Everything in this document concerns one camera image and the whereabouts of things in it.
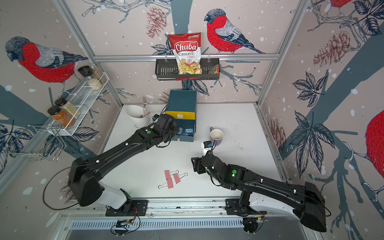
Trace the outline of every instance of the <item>chip bag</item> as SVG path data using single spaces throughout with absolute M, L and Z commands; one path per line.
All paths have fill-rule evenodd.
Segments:
M 176 56 L 179 74 L 202 74 L 201 33 L 168 35 L 173 54 Z

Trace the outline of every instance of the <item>black wire basket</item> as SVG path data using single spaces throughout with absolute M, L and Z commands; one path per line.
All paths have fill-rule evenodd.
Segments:
M 200 60 L 202 74 L 178 74 L 176 59 L 156 59 L 155 74 L 159 81 L 180 81 L 180 80 L 218 80 L 219 73 L 207 73 L 208 69 L 219 64 L 218 58 L 202 58 Z

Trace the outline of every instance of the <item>gray bird head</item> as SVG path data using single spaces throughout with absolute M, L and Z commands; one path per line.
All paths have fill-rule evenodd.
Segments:
M 212 24 L 217 17 L 225 17 L 225 12 L 222 9 L 215 8 L 210 10 L 204 18 L 209 24 Z
M 11 61 L 18 60 L 24 61 L 23 47 L 30 43 L 30 41 L 21 36 L 16 36 L 8 40 L 5 44 L 5 51 Z

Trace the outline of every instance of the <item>orange spice jar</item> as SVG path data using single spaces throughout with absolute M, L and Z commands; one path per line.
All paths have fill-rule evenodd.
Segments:
M 67 125 L 72 127 L 74 125 L 75 119 L 72 118 L 72 115 L 57 105 L 50 107 L 48 113 L 51 115 L 51 118 L 56 120 L 56 122 L 60 123 L 63 127 L 66 127 Z

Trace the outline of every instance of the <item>vent grille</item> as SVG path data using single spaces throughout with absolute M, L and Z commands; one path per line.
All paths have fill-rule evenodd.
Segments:
M 71 230 L 104 230 L 111 229 L 117 223 L 117 219 L 77 219 L 72 222 Z M 139 226 L 138 219 L 130 227 L 136 229 Z M 182 228 L 240 228 L 243 226 L 243 219 L 240 217 L 226 218 L 172 218 L 172 219 L 141 219 L 138 230 L 163 230 Z

